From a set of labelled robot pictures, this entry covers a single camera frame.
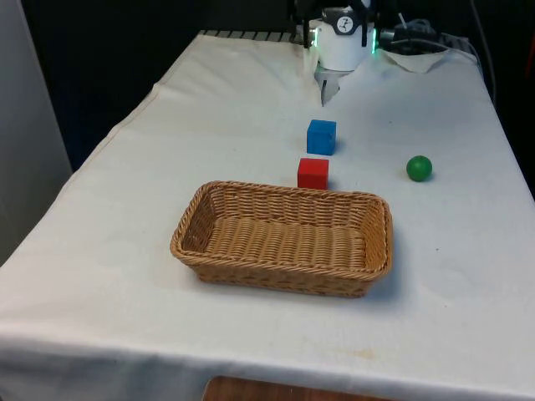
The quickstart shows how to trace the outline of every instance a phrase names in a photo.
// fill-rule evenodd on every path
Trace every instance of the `white wall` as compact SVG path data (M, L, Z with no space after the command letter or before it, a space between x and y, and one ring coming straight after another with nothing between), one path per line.
M0 265L71 169L18 0L0 0Z

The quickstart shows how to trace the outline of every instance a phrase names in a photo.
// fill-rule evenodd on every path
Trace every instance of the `green ball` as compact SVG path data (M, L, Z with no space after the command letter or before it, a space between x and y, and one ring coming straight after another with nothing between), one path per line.
M413 181L427 180L433 172L433 165L431 160L425 156L416 156L409 160L407 163L407 174Z

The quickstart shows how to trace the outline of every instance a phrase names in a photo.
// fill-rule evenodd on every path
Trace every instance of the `wicker basket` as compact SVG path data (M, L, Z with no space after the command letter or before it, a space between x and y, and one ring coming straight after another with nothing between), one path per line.
M360 192L214 181L171 240L204 282L362 297L392 266L392 217Z

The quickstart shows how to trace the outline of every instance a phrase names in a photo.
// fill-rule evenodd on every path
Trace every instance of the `basket rim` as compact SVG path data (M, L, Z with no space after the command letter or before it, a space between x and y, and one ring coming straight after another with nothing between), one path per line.
M369 201L377 201L383 208L383 222L384 222L384 242L385 242L385 257L380 266L376 266L373 270L362 268L354 269L350 271L340 271L332 269L329 265L323 264L305 264L305 263L293 263L293 262L270 262L259 261L256 258L237 257L228 255L218 255L209 252L198 251L185 251L182 248L182 241L191 223L191 217L193 216L196 208L200 205L203 196L208 193L212 188L227 186L238 189L254 189L267 192L283 192L288 194L290 190L295 196L300 195L316 195L320 198L325 197L364 197ZM388 274L392 268L392 255L393 255L393 241L392 237L392 216L390 214L390 208L388 203L378 195L368 192L343 192L333 190L312 190L308 188L293 188L277 185L264 185L264 184L252 184L238 181L210 181L202 185L193 196L190 204L184 211L182 218L175 229L171 238L170 249L174 257L182 261L187 266L202 266L202 265L217 265L218 267L231 267L231 268L262 268L263 270L279 271L279 272L302 272L313 273L315 275L332 277L332 278L344 278L344 279L358 279L361 281L375 281Z

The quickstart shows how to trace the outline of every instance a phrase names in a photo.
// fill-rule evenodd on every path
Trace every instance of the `red cube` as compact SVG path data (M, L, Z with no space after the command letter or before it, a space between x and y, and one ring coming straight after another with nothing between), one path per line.
M329 161L301 159L298 169L298 187L326 190L329 181Z

